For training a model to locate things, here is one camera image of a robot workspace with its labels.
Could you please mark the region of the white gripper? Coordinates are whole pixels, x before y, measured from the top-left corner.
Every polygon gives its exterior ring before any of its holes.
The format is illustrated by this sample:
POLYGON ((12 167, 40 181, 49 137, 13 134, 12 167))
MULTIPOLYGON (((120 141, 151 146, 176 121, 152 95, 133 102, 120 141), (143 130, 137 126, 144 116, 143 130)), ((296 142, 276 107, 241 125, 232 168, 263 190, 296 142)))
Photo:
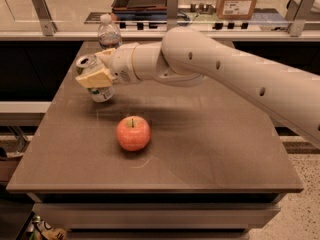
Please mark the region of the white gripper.
POLYGON ((84 88, 109 87, 113 82, 117 84, 139 83, 140 79, 137 77, 133 68, 133 55, 137 46, 137 43, 129 43, 117 49, 109 48, 96 52, 96 57, 99 58, 105 66, 108 66, 113 75, 110 70, 105 67, 93 69, 79 68, 76 81, 84 88))

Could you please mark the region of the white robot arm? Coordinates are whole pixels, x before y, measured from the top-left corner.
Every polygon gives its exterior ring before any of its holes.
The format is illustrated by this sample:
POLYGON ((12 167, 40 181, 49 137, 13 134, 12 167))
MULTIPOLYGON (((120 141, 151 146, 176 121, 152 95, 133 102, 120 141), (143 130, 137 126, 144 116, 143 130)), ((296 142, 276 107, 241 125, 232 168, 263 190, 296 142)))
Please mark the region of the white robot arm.
POLYGON ((320 79, 317 75, 249 54, 188 27, 160 42, 129 43, 83 56, 76 81, 84 88, 154 80, 192 86, 209 77, 277 122, 320 147, 320 79))

